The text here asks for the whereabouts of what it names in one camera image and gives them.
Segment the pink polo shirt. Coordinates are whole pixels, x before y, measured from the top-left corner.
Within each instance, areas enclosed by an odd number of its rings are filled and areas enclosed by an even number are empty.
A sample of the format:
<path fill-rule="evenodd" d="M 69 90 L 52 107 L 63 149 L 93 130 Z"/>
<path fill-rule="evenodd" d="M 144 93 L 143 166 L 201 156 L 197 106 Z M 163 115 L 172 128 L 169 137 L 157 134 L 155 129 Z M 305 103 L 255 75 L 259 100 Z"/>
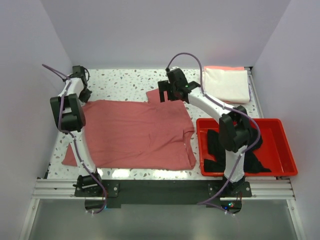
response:
<path fill-rule="evenodd" d="M 84 105 L 84 134 L 93 163 L 98 168 L 193 169 L 195 130 L 184 103 L 160 102 L 158 90 L 146 96 L 146 102 L 96 100 Z"/>

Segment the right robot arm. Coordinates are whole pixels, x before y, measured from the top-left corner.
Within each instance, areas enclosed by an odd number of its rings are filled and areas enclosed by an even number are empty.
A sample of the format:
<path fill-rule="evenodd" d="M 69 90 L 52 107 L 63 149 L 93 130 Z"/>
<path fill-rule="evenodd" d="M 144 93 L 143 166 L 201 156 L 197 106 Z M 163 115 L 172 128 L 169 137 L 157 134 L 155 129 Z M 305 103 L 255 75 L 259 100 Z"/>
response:
<path fill-rule="evenodd" d="M 161 102 L 183 101 L 204 111 L 218 123 L 218 140 L 225 150 L 225 170 L 223 192 L 230 197 L 240 190 L 245 176 L 245 154 L 260 140 L 258 124 L 248 116 L 242 106 L 234 107 L 205 92 L 202 83 L 188 82 L 180 68 L 167 67 L 167 80 L 159 81 L 158 90 Z"/>

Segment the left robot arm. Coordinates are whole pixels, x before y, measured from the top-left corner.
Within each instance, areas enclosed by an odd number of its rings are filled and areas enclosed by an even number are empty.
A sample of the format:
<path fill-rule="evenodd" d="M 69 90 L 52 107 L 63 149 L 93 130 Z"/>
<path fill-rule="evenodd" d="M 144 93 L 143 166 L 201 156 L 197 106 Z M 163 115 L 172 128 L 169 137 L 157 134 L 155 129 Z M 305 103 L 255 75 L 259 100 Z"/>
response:
<path fill-rule="evenodd" d="M 92 91 L 88 89 L 89 71 L 81 66 L 72 67 L 70 75 L 49 68 L 62 78 L 65 86 L 58 96 L 50 98 L 50 106 L 57 129 L 70 142 L 78 169 L 75 187 L 76 197 L 99 196 L 104 184 L 94 164 L 85 138 L 86 118 L 82 104 L 88 102 Z"/>

